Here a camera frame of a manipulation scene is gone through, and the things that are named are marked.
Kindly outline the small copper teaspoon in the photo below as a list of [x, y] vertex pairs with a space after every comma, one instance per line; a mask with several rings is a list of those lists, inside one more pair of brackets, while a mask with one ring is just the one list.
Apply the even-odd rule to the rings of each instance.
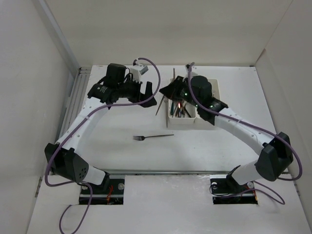
[[160, 108], [161, 108], [161, 106], [162, 106], [162, 104], [163, 104], [165, 98], [166, 98], [165, 96], [163, 96], [163, 97], [161, 98], [161, 101], [160, 101], [160, 103], [159, 103], [159, 105], [158, 105], [158, 108], [157, 108], [157, 111], [156, 111], [156, 116], [157, 116], [157, 114], [158, 114], [158, 112], [159, 112], [159, 110], [160, 110]]

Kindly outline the silver fork black handle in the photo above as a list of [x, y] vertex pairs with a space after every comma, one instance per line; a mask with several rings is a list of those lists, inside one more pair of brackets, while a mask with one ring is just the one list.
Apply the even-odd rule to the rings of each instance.
[[157, 138], [157, 137], [171, 137], [174, 134], [166, 134], [166, 135], [155, 135], [155, 136], [133, 136], [133, 140], [136, 141], [144, 141], [147, 138]]

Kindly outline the copper round spoon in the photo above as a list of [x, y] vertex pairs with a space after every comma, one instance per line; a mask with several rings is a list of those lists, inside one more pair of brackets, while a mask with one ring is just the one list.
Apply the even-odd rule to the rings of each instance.
[[180, 102], [177, 104], [176, 116], [181, 117], [181, 103]]

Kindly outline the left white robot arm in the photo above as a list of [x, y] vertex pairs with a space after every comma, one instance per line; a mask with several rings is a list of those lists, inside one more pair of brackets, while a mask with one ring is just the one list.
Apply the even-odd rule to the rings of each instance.
[[108, 190], [109, 174], [83, 159], [83, 145], [110, 108], [119, 106], [117, 101], [120, 98], [128, 99], [128, 106], [148, 108], [157, 104], [151, 82], [146, 83], [144, 93], [140, 91], [140, 78], [147, 71], [147, 65], [137, 61], [130, 68], [116, 63], [107, 66], [106, 75], [89, 90], [80, 113], [69, 129], [56, 143], [49, 143], [45, 147], [48, 162], [44, 176], [46, 185], [52, 186], [48, 174], [53, 172], [69, 182], [92, 184], [93, 189], [100, 194]]

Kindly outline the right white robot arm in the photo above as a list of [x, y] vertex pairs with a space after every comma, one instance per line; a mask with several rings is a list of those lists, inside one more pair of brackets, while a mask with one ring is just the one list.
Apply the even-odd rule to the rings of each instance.
[[204, 76], [194, 76], [191, 80], [177, 77], [175, 81], [160, 89], [172, 101], [185, 101], [197, 108], [204, 120], [231, 133], [252, 148], [259, 158], [243, 166], [232, 169], [226, 176], [226, 187], [237, 192], [244, 184], [257, 179], [275, 181], [293, 162], [293, 156], [285, 143], [289, 137], [281, 132], [269, 135], [244, 125], [243, 120], [228, 105], [212, 94], [212, 85]]

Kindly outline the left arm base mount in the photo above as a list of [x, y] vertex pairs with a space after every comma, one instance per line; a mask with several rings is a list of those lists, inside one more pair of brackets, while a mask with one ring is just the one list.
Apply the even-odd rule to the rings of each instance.
[[93, 191], [91, 205], [123, 205], [125, 175], [112, 174], [104, 185], [89, 184]]

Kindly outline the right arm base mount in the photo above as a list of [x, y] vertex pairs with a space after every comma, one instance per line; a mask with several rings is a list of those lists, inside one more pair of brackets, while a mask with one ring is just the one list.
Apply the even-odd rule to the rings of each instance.
[[258, 204], [253, 182], [232, 186], [226, 178], [211, 178], [209, 190], [214, 205]]

